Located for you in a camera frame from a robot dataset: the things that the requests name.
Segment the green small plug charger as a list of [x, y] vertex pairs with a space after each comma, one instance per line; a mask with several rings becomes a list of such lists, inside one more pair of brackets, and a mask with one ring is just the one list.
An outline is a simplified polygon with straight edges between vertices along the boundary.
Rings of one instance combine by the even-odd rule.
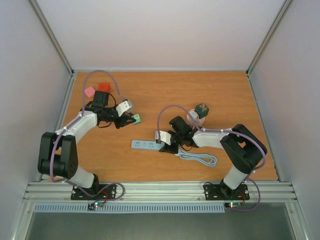
[[133, 122], [134, 125], [141, 123], [141, 117], [139, 114], [134, 114], [131, 117], [134, 119], [134, 122]]

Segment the light blue power strip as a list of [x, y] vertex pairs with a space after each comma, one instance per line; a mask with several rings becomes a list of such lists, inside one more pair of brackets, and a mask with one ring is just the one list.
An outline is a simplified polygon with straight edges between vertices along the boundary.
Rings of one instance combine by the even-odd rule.
[[159, 151], [164, 145], [164, 142], [157, 143], [150, 140], [132, 140], [131, 142], [131, 148], [135, 150]]

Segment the red cube plug adapter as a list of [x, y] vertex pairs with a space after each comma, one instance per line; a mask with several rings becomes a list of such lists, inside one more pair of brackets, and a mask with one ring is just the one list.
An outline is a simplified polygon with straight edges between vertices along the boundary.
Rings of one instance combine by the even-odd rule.
[[111, 86], [107, 82], [102, 82], [98, 84], [98, 91], [109, 93], [111, 91]]

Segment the dark green patterned cube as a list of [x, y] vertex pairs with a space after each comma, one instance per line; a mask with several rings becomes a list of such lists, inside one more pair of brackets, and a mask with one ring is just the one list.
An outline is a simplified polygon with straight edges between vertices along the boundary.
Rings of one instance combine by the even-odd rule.
[[208, 115], [209, 108], [204, 102], [202, 102], [202, 103], [195, 106], [194, 111], [197, 113], [198, 118], [202, 119]]

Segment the pink cube plug adapter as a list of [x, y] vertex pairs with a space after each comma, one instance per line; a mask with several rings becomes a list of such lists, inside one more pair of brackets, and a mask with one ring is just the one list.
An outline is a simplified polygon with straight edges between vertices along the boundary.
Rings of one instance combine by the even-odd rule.
[[84, 94], [87, 98], [93, 98], [95, 95], [96, 90], [90, 86], [84, 89]]

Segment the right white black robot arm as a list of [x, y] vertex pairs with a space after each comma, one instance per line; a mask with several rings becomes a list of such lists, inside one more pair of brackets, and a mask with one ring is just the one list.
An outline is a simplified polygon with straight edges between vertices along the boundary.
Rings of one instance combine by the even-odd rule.
[[254, 170], [266, 162], [267, 148], [244, 125], [228, 129], [192, 128], [182, 117], [169, 122], [172, 131], [155, 132], [155, 139], [163, 142], [161, 152], [177, 154], [182, 145], [192, 148], [212, 147], [223, 149], [232, 162], [227, 175], [220, 181], [218, 194], [224, 199], [234, 197], [239, 186]]

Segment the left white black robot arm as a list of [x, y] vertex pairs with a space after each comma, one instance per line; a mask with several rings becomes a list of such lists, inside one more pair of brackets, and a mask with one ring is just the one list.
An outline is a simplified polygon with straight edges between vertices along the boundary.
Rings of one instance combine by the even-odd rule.
[[136, 122], [133, 104], [128, 99], [109, 106], [113, 95], [96, 91], [93, 100], [85, 104], [78, 115], [66, 126], [41, 136], [37, 170], [51, 179], [59, 177], [76, 186], [89, 199], [96, 199], [103, 191], [97, 175], [79, 165], [77, 144], [91, 129], [101, 122], [114, 124], [116, 129]]

